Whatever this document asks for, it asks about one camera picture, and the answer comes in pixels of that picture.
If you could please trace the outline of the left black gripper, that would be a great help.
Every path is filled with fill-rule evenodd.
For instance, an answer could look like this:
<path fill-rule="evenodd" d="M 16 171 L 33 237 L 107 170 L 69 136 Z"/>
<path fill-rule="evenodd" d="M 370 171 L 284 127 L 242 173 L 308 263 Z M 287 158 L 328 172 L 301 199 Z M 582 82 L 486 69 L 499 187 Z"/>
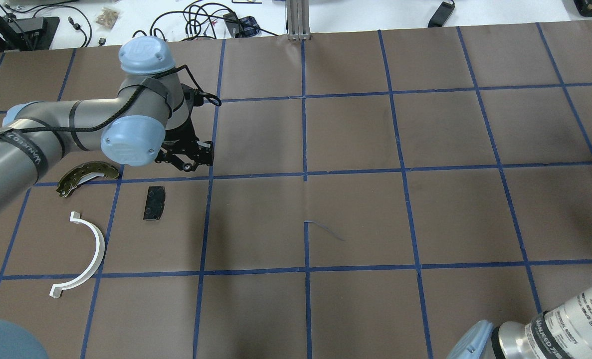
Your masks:
<path fill-rule="evenodd" d="M 177 170 L 193 172 L 199 166 L 213 166 L 214 143 L 201 141 L 195 133 L 191 114 L 195 105 L 204 105 L 207 93 L 188 85 L 182 85 L 184 106 L 188 109 L 186 120 L 174 129 L 166 130 L 165 139 L 154 162 L 171 164 Z"/>

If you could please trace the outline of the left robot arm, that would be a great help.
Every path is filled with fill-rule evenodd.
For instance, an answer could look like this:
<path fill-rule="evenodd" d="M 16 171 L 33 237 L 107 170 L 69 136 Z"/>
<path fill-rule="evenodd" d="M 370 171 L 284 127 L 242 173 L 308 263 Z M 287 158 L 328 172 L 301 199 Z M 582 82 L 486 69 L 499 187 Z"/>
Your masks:
<path fill-rule="evenodd" d="M 184 172 L 213 166 L 214 143 L 196 136 L 191 114 L 221 99 L 183 84 L 170 46 L 141 36 L 120 47 L 125 72 L 109 99 L 35 101 L 10 108 L 0 127 L 0 213 L 72 152 L 102 152 L 132 167 L 166 162 Z"/>

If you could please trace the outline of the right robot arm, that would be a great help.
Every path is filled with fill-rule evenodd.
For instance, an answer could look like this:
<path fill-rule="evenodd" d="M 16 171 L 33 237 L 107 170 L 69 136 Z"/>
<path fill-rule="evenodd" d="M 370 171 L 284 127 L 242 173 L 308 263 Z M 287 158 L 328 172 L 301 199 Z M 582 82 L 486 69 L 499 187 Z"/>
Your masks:
<path fill-rule="evenodd" d="M 450 359 L 592 359 L 592 286 L 530 323 L 481 320 L 456 343 Z"/>

